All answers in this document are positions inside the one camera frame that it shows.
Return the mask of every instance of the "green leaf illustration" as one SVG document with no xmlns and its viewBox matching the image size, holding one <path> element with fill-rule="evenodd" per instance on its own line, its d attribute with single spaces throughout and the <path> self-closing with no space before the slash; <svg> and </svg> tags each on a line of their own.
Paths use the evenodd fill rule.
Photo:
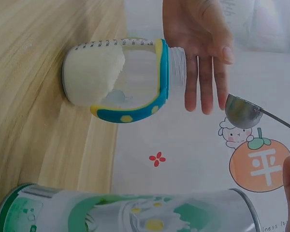
<svg viewBox="0 0 290 232">
<path fill-rule="evenodd" d="M 271 140 L 267 138 L 262 138 L 261 128 L 257 128 L 257 130 L 258 130 L 258 138 L 254 138 L 252 141 L 248 142 L 248 148 L 250 150 L 258 150 L 263 145 L 271 145 Z"/>
</svg>

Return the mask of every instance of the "wood grain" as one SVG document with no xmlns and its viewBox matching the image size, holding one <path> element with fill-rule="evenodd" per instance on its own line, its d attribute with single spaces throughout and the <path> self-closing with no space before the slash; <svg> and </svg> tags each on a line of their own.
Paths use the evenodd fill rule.
<svg viewBox="0 0 290 232">
<path fill-rule="evenodd" d="M 73 46 L 126 35 L 121 0 L 0 0 L 0 202 L 24 182 L 109 192 L 117 127 L 70 104 Z"/>
</svg>

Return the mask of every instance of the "can lid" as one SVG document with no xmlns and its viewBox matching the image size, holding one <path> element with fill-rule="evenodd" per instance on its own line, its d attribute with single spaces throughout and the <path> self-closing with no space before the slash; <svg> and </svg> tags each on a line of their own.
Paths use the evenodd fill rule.
<svg viewBox="0 0 290 232">
<path fill-rule="evenodd" d="M 256 211 L 255 207 L 253 206 L 251 200 L 247 197 L 247 195 L 243 191 L 241 191 L 241 190 L 239 190 L 237 188 L 234 188 L 234 189 L 231 188 L 230 190 L 234 190 L 239 195 L 241 195 L 241 197 L 244 199 L 244 201 L 246 202 L 246 204 L 247 204 L 247 206 L 248 206 L 248 208 L 249 208 L 249 210 L 251 212 L 252 219 L 253 219 L 253 221 L 255 223 L 256 231 L 257 232 L 262 232 L 261 223 L 260 223 L 257 211 Z"/>
</svg>

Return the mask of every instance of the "measuring scoop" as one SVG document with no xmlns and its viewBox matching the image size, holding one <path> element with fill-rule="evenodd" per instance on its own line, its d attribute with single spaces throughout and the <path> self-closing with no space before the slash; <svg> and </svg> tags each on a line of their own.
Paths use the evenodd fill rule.
<svg viewBox="0 0 290 232">
<path fill-rule="evenodd" d="M 290 124 L 275 115 L 267 112 L 261 107 L 241 99 L 232 94 L 228 95 L 225 112 L 227 119 L 232 125 L 241 129 L 249 129 L 256 126 L 263 114 L 275 119 L 286 127 L 290 128 Z"/>
</svg>

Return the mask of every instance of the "cartoon sheep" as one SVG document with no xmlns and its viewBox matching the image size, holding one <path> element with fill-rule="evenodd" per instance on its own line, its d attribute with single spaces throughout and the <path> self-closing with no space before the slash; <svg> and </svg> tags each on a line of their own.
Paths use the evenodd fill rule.
<svg viewBox="0 0 290 232">
<path fill-rule="evenodd" d="M 218 135 L 226 140 L 226 145 L 235 150 L 243 143 L 253 140 L 252 128 L 239 129 L 231 124 L 227 118 L 220 122 Z"/>
</svg>

